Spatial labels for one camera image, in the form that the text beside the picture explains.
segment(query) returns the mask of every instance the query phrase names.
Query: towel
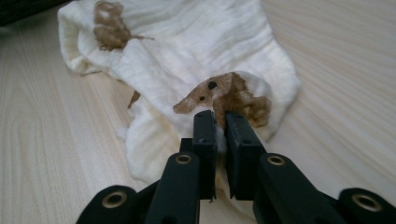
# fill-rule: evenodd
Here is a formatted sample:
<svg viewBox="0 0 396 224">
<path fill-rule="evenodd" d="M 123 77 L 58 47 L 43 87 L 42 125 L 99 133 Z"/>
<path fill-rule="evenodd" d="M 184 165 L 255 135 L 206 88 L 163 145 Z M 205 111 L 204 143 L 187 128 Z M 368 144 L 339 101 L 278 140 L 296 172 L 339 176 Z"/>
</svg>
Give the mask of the towel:
<svg viewBox="0 0 396 224">
<path fill-rule="evenodd" d="M 214 111 L 220 144 L 227 110 L 246 116 L 265 143 L 300 87 L 260 0 L 74 1 L 58 19 L 71 70 L 102 71 L 135 90 L 122 135 L 132 178 L 147 184 L 192 137 L 196 113 Z"/>
</svg>

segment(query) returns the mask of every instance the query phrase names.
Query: wooden table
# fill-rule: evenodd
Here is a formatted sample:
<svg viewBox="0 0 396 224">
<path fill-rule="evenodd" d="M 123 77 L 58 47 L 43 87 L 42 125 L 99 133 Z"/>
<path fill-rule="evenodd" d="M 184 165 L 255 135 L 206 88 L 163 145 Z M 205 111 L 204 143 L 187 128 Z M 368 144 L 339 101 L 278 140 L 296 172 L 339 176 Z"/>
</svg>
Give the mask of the wooden table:
<svg viewBox="0 0 396 224">
<path fill-rule="evenodd" d="M 303 82 L 270 151 L 321 191 L 360 187 L 396 204 L 396 4 L 391 0 L 264 0 Z M 128 174 L 118 128 L 133 90 L 67 70 L 58 8 L 0 28 L 0 222 L 74 223 L 101 189 Z M 254 223 L 224 195 L 201 223 Z"/>
</svg>

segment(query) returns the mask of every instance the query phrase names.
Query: dark spot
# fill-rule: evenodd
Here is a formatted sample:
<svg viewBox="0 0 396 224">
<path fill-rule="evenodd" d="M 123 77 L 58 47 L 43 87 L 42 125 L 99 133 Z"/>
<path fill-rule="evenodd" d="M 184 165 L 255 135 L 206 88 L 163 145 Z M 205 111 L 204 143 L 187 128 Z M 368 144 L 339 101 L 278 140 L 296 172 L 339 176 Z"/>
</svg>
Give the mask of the dark spot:
<svg viewBox="0 0 396 224">
<path fill-rule="evenodd" d="M 209 82 L 209 85 L 207 85 L 207 87 L 208 87 L 210 90 L 215 89 L 217 86 L 218 86 L 218 83 L 216 83 L 216 82 L 214 82 L 214 81 Z"/>
</svg>

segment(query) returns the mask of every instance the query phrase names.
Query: brown patch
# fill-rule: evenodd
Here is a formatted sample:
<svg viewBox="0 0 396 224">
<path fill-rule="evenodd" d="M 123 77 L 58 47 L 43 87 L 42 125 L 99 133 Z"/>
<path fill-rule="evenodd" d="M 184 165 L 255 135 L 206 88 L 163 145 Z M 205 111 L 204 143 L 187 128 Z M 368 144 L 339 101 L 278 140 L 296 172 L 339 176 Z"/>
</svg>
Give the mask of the brown patch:
<svg viewBox="0 0 396 224">
<path fill-rule="evenodd" d="M 271 111 L 271 101 L 265 96 L 254 97 L 246 81 L 234 72 L 202 82 L 173 109 L 175 113 L 187 114 L 197 106 L 212 106 L 215 120 L 223 129 L 226 111 L 244 115 L 253 127 L 266 125 Z"/>
<path fill-rule="evenodd" d="M 122 20 L 123 6 L 120 3 L 99 1 L 95 4 L 93 33 L 101 50 L 123 49 L 130 39 L 153 39 L 131 35 Z"/>
<path fill-rule="evenodd" d="M 131 102 L 128 104 L 128 109 L 131 109 L 134 102 L 136 102 L 140 98 L 140 93 L 138 91 L 134 91 L 134 95 L 132 96 Z"/>
</svg>

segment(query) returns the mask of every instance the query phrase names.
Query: white cloth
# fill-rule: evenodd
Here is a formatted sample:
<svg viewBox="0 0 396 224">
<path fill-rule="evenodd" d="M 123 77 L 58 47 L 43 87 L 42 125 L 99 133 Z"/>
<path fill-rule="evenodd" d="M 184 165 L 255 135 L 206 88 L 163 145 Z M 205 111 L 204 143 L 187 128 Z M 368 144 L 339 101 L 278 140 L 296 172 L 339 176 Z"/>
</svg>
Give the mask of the white cloth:
<svg viewBox="0 0 396 224">
<path fill-rule="evenodd" d="M 276 131 L 300 81 L 260 0 L 118 1 L 127 29 L 155 40 L 131 39 L 112 51 L 99 49 L 93 33 L 95 2 L 75 1 L 59 10 L 61 51 L 71 70 L 103 71 L 140 92 L 125 133 L 134 179 L 158 180 L 180 138 L 192 137 L 193 115 L 204 108 L 177 114 L 173 106 L 210 77 L 245 71 L 256 89 L 268 83 L 270 118 L 255 132 L 264 142 Z"/>
</svg>

